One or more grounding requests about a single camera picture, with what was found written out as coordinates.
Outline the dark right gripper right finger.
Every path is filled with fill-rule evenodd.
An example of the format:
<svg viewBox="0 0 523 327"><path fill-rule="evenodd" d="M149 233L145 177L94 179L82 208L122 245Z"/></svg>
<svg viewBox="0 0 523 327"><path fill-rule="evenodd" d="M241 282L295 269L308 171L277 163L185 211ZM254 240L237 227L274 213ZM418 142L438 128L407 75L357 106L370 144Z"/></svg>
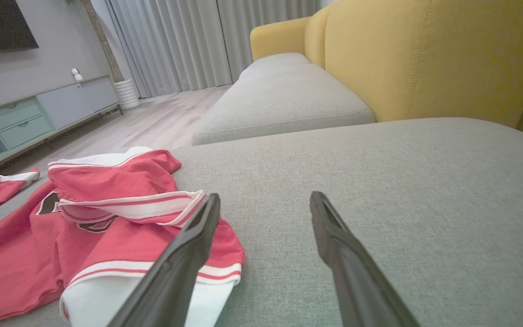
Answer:
<svg viewBox="0 0 523 327"><path fill-rule="evenodd" d="M417 327L419 323L366 248L320 191L310 200L318 254L330 267L345 327Z"/></svg>

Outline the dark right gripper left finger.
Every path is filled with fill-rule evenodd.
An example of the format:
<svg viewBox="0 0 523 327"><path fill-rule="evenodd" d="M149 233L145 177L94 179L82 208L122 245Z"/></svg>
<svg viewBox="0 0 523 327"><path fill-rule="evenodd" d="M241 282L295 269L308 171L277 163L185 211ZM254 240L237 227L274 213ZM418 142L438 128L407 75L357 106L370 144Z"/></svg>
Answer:
<svg viewBox="0 0 523 327"><path fill-rule="evenodd" d="M210 194L139 282L110 327L183 327L199 269L209 259L221 200Z"/></svg>

